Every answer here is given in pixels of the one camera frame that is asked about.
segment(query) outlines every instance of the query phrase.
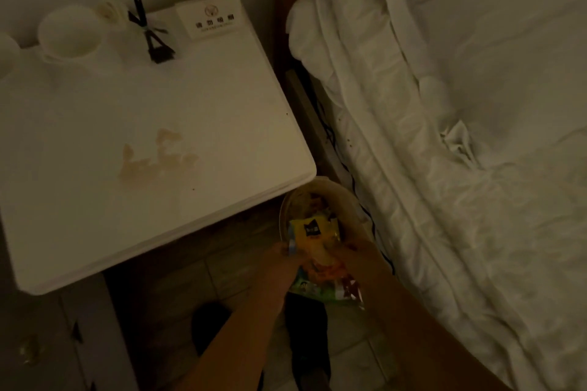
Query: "black shoe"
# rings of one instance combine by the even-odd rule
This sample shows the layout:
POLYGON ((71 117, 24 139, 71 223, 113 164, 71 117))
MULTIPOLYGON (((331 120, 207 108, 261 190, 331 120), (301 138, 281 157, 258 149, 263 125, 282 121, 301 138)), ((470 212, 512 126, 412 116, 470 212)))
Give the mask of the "black shoe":
MULTIPOLYGON (((206 303, 194 311, 191 316, 191 340, 194 342, 198 356, 202 356, 230 315, 230 309, 217 301, 206 303)), ((265 373, 261 371, 257 391, 263 389, 264 376, 265 373)))
POLYGON ((323 370, 330 380, 328 316, 324 303, 289 292, 285 296, 284 313, 297 388, 302 389, 300 378, 315 369, 323 370))

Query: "person's left hand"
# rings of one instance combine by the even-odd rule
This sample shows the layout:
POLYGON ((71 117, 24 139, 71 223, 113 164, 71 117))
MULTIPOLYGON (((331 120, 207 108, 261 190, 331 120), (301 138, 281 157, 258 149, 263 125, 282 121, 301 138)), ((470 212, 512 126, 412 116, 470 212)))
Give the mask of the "person's left hand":
POLYGON ((300 251, 288 255, 287 243, 275 243, 261 256, 252 292, 265 300, 278 303, 281 310, 283 299, 295 279, 297 269, 307 257, 300 251))

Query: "tile floor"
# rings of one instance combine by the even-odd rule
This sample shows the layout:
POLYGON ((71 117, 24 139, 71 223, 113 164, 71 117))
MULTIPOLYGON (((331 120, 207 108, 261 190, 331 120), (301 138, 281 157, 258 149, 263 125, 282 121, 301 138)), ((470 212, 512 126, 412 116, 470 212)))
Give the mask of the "tile floor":
MULTIPOLYGON (((260 204, 105 272, 142 391, 171 391, 196 362, 193 309, 246 299, 262 251, 279 240, 281 198, 260 204)), ((390 348, 356 306, 327 305, 333 391, 395 390, 390 348)), ((266 391, 296 391, 283 317, 275 324, 265 367, 266 391)))

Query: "white cup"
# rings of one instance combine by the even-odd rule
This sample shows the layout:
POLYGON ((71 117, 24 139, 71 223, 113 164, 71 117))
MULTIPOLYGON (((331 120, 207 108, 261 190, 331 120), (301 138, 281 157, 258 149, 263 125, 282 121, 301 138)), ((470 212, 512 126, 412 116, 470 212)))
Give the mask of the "white cup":
POLYGON ((17 67, 20 47, 16 40, 5 32, 0 32, 0 81, 8 78, 17 67))
POLYGON ((122 67, 107 42, 108 28, 90 8, 69 5, 49 13, 39 24, 41 58, 51 64, 74 64, 106 75, 122 67))

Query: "brown stain on table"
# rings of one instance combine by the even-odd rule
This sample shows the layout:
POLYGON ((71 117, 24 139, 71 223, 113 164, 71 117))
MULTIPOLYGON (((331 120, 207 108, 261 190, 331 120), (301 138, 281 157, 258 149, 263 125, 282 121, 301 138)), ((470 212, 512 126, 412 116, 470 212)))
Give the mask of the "brown stain on table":
POLYGON ((194 168, 198 156, 195 153, 169 153, 168 148, 183 137, 180 133, 167 129, 159 129, 155 138, 157 161, 151 158, 133 160, 135 151, 130 144, 122 149, 122 167, 118 178, 128 186, 144 186, 166 177, 177 177, 194 168))

